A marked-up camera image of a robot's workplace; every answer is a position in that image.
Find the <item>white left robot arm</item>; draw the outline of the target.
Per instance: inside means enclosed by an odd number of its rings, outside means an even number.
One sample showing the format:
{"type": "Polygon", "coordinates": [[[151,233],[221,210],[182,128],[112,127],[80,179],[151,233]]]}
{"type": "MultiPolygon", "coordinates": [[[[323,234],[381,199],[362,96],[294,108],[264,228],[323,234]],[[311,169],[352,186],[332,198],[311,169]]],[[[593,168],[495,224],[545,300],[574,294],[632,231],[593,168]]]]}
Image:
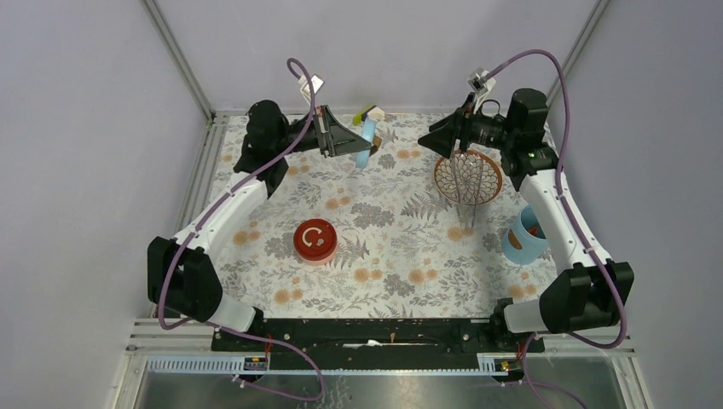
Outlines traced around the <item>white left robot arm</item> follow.
{"type": "Polygon", "coordinates": [[[289,121],[271,100],[247,112],[242,154],[227,186],[185,228],[170,239],[157,237],[147,248],[147,293],[158,306],[165,330],[190,320],[232,330],[245,350],[264,339],[256,309],[226,294],[215,263],[236,229],[269,199],[283,181],[290,153],[317,150],[325,158],[355,154],[365,164],[379,148],[375,135],[381,115],[367,116],[360,133],[341,124],[328,106],[312,105],[301,119],[289,121]]]}

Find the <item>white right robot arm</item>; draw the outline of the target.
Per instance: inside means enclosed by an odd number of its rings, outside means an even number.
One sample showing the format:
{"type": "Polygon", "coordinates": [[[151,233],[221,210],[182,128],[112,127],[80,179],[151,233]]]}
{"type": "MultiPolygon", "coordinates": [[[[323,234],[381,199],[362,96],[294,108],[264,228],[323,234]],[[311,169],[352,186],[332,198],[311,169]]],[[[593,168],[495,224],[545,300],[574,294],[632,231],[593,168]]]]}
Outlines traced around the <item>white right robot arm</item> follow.
{"type": "Polygon", "coordinates": [[[528,203],[545,234],[557,278],[528,302],[507,305],[489,328],[494,347],[509,351],[523,333],[568,334],[595,348],[613,349],[627,335],[625,302],[634,273],[615,262],[584,221],[567,183],[563,152],[545,142],[547,98],[517,89],[504,115],[478,112],[473,95],[430,125],[418,143],[444,158],[471,144],[496,149],[504,174],[528,203]]]}

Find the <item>clear plastic tongs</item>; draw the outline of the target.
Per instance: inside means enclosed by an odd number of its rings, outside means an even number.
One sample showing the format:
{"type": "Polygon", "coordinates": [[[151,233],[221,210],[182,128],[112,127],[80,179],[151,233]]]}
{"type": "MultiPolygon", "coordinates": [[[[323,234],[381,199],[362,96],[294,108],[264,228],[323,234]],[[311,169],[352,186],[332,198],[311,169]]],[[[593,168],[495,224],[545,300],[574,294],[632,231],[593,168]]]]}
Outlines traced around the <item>clear plastic tongs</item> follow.
{"type": "Polygon", "coordinates": [[[476,223],[478,197],[482,184],[482,160],[470,151],[457,152],[450,159],[450,164],[460,225],[464,230],[472,230],[476,223]]]}

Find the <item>red round lid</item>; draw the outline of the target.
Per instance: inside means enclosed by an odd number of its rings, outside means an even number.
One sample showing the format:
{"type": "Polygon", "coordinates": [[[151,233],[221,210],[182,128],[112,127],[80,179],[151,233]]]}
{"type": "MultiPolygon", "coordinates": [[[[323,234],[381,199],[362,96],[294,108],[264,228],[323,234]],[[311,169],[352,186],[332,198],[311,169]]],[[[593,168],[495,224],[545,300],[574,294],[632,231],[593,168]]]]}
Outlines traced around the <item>red round lid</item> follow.
{"type": "Polygon", "coordinates": [[[333,225],[323,219],[302,222],[294,232],[293,245],[300,254],[321,256],[338,251],[338,234],[333,225]]]}

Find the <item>light blue cup container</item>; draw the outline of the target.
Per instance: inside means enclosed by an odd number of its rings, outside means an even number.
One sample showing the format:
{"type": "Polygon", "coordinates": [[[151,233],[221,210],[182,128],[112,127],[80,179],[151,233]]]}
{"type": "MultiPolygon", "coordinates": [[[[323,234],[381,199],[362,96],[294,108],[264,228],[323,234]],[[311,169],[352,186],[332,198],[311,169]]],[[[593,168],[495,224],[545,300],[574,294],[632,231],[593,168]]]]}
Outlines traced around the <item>light blue cup container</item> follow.
{"type": "Polygon", "coordinates": [[[501,249],[505,258],[517,265],[528,265],[537,260],[549,244],[544,234],[543,239],[530,235],[527,231],[531,226],[539,224],[530,206],[520,210],[511,226],[501,236],[501,249]]]}

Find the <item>light blue round lid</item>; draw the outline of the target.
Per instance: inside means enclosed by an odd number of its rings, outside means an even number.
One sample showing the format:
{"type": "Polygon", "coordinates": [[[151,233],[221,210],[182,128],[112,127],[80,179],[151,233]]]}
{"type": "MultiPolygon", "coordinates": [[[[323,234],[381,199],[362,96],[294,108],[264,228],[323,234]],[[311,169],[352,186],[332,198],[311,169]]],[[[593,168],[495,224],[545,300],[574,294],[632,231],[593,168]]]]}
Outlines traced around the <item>light blue round lid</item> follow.
{"type": "Polygon", "coordinates": [[[367,167],[372,148],[374,147],[373,141],[375,137],[376,124],[377,121],[370,118],[367,118],[363,122],[361,138],[366,142],[366,145],[356,154],[355,164],[357,169],[364,169],[367,167]]]}

